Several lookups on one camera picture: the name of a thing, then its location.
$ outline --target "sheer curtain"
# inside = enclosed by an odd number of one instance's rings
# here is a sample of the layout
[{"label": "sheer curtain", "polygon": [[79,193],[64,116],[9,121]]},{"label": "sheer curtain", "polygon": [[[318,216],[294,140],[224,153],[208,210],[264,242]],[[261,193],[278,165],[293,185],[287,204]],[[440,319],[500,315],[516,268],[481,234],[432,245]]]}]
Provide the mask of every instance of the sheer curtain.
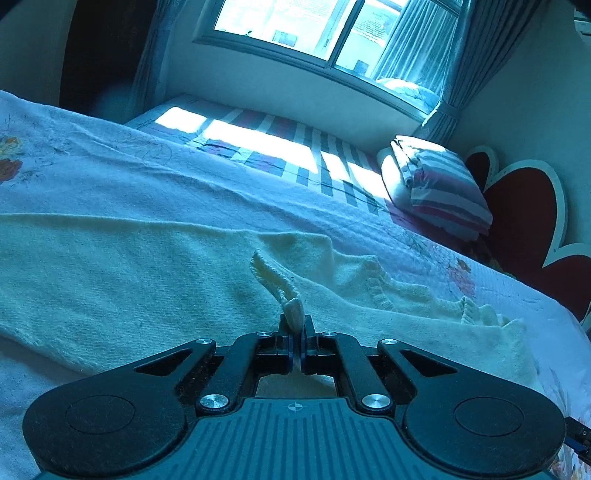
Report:
[{"label": "sheer curtain", "polygon": [[373,79],[402,79],[440,95],[456,24],[456,16],[433,1],[409,0]]},{"label": "sheer curtain", "polygon": [[187,0],[158,0],[127,104],[131,120],[164,100],[173,27]]}]

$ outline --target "mattress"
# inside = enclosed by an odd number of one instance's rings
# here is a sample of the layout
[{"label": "mattress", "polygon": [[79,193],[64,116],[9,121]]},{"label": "mattress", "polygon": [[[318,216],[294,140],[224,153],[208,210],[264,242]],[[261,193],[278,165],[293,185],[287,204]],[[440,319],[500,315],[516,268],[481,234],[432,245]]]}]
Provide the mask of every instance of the mattress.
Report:
[{"label": "mattress", "polygon": [[[520,282],[391,218],[170,139],[4,92],[0,115],[1,213],[322,233],[345,254],[376,255],[397,280],[427,285],[444,299],[468,296],[524,319],[547,396],[565,415],[591,423],[587,337],[568,310]],[[0,341],[0,385],[11,386],[0,389],[0,478],[29,479],[38,472],[22,438],[22,415],[37,396],[77,378],[10,339]],[[553,471],[560,479],[591,478],[567,447]]]}]

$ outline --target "round pad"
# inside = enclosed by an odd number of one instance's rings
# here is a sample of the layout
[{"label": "round pad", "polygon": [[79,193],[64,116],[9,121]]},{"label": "round pad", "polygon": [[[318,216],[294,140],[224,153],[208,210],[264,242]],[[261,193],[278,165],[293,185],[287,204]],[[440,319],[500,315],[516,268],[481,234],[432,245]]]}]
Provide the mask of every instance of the round pad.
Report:
[{"label": "round pad", "polygon": [[27,410],[22,432],[41,469],[70,478],[121,476],[181,441],[187,420],[172,388],[158,390],[152,375],[108,374],[51,390]]},{"label": "round pad", "polygon": [[454,415],[462,427],[483,437],[509,435],[521,427],[524,420],[518,407],[506,400],[491,397],[463,401],[456,407]]},{"label": "round pad", "polygon": [[463,388],[446,377],[423,385],[404,413],[411,443],[444,469],[478,478],[527,476],[549,465],[564,440],[558,407],[520,385],[473,376]]},{"label": "round pad", "polygon": [[78,432],[100,435],[126,427],[134,415],[134,406],[124,398],[95,395],[78,400],[68,408],[66,420]]}]

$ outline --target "window sill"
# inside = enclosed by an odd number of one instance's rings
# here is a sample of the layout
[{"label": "window sill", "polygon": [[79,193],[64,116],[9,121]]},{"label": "window sill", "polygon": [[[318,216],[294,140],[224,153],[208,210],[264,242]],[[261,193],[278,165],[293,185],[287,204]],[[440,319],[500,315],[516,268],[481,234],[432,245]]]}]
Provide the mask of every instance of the window sill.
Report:
[{"label": "window sill", "polygon": [[403,113],[405,116],[415,120],[416,122],[423,123],[423,121],[429,115],[429,112],[423,112],[421,109],[414,105],[402,100],[393,94],[390,90],[380,87],[360,77],[356,77],[352,74],[346,73],[338,69],[326,69],[319,64],[314,64],[311,61],[301,60],[297,57],[299,52],[295,55],[289,55],[287,53],[278,53],[270,48],[260,47],[253,42],[252,44],[235,41],[230,38],[220,37],[209,37],[200,36],[193,41],[196,44],[209,45],[214,47],[227,48],[229,50],[240,51],[243,53],[250,53],[260,57],[265,57],[270,60],[275,60],[287,65],[292,65],[303,70],[315,73],[323,76],[329,80],[340,83],[341,85],[347,86],[359,93],[377,100],[397,111]]}]

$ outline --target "window pane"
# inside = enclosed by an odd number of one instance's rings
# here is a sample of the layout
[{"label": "window pane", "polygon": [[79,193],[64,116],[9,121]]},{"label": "window pane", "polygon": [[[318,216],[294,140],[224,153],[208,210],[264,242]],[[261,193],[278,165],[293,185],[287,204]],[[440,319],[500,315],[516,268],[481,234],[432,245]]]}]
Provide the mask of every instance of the window pane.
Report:
[{"label": "window pane", "polygon": [[366,0],[336,64],[359,76],[370,76],[386,48],[399,16],[400,13],[386,2]]},{"label": "window pane", "polygon": [[327,60],[354,4],[355,0],[226,0],[215,29]]},{"label": "window pane", "polygon": [[431,0],[365,0],[336,65],[430,112],[441,95],[456,24],[455,15]]}]

